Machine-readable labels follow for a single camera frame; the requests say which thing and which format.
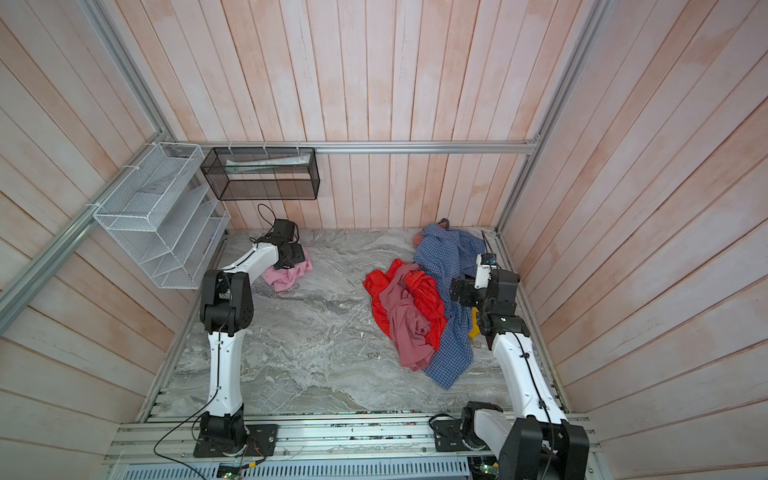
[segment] pink cloth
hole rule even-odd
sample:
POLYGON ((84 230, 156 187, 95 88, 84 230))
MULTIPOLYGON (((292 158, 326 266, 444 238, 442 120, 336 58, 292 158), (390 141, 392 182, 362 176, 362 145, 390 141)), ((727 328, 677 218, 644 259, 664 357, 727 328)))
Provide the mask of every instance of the pink cloth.
POLYGON ((429 320, 416 308, 413 295, 403 281, 403 277, 418 268, 417 263, 401 266, 389 286, 379 294, 389 320, 389 337, 400 355, 400 365, 414 372, 425 369, 435 354, 435 348, 425 338, 429 333, 429 320))
POLYGON ((306 252, 306 248, 302 248, 302 250, 304 250, 305 261, 297 263, 293 268, 289 268, 288 270, 275 270, 275 267, 271 266, 264 270, 264 273, 261 274, 261 278, 271 286, 274 286, 276 292, 288 290, 294 283, 296 283, 297 278, 304 276, 304 273, 307 273, 312 269, 310 255, 306 252))

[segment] marble floor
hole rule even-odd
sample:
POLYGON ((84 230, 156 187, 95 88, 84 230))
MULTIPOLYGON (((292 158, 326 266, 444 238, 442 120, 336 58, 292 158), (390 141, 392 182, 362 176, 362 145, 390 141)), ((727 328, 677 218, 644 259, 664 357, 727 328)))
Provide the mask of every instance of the marble floor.
MULTIPOLYGON (((479 236, 479 229, 468 229, 479 236)), ((399 364, 373 320, 362 288, 367 273, 395 258, 413 261, 417 229, 304 230, 314 270, 275 293, 253 283, 253 322, 243 342, 241 385, 246 414, 457 410, 468 400, 510 407, 502 371, 481 336, 475 359, 450 390, 399 364)), ((222 266, 250 248, 248 232, 227 239, 222 266)), ((153 415, 182 416, 205 402, 208 342, 195 323, 153 415)))

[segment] yellow cloth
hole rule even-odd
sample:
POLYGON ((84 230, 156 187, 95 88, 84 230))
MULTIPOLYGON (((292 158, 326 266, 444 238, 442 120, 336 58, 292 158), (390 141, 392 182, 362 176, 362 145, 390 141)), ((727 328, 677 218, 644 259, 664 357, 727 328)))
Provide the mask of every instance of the yellow cloth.
POLYGON ((472 329, 469 330, 469 338, 473 339, 477 335, 480 335, 480 328, 478 327, 478 313, 480 310, 477 310, 475 307, 472 307, 472 329))

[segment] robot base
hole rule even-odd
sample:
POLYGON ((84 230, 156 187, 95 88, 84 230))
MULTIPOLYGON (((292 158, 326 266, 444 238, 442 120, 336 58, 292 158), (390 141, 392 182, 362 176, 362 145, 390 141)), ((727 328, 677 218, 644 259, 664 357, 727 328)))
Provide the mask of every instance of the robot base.
POLYGON ((194 448, 196 458, 236 457, 263 455, 275 452, 277 425, 243 424, 243 407, 232 416, 219 417, 203 414, 200 419, 200 438, 194 448))

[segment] wire organizer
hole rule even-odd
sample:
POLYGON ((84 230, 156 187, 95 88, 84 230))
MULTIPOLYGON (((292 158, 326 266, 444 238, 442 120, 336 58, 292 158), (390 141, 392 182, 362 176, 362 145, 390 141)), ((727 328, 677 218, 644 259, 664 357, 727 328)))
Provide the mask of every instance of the wire organizer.
POLYGON ((190 189, 199 145, 155 145, 96 210, 96 221, 160 288, 196 289, 229 223, 207 185, 190 189))
POLYGON ((201 168, 219 200, 315 200, 315 149, 215 147, 201 168))

